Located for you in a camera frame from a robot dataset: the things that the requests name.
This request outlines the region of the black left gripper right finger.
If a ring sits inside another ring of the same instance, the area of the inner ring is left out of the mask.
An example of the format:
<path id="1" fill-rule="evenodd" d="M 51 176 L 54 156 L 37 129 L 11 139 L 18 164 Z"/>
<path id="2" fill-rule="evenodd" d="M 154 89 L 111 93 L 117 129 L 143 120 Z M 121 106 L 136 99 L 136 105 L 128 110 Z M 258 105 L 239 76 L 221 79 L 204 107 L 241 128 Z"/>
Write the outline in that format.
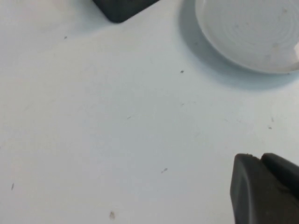
<path id="1" fill-rule="evenodd" d="M 299 166 L 273 153 L 262 155 L 262 163 L 293 194 L 299 193 Z"/>

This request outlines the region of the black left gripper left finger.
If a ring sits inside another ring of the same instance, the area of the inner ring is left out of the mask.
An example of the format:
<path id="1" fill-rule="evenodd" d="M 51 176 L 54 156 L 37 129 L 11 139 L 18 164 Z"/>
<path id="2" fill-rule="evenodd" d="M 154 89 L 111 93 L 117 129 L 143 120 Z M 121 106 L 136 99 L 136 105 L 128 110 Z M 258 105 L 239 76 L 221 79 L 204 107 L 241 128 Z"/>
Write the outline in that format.
<path id="1" fill-rule="evenodd" d="M 230 197 L 237 224 L 297 224 L 299 194 L 293 194 L 250 154 L 234 158 Z"/>

